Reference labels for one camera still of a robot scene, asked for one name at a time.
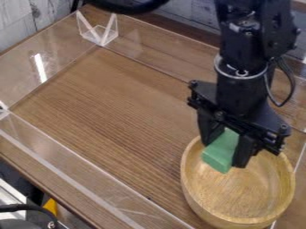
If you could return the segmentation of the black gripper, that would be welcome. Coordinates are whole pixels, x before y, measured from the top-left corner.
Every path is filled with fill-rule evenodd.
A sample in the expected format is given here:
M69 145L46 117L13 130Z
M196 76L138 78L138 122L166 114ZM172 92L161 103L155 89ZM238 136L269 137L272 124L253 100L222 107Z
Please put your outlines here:
M189 83L188 105L198 113L202 143L209 146L225 129L237 132L233 166L238 168L246 168L262 149L278 156L292 134L289 123L268 102L268 88L265 76L232 79L220 75L216 83Z

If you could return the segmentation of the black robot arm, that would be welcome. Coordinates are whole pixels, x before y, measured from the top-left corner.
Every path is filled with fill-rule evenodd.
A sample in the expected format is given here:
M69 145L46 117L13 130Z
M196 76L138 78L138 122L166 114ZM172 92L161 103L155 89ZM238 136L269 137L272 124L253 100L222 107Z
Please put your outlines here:
M214 59L217 81L193 80L188 104L198 112L202 144L209 146L226 130L238 134L232 166L245 168L261 150L278 155L290 126L273 107L276 69L296 80L284 55L297 47L301 29L290 0L216 0L221 49Z

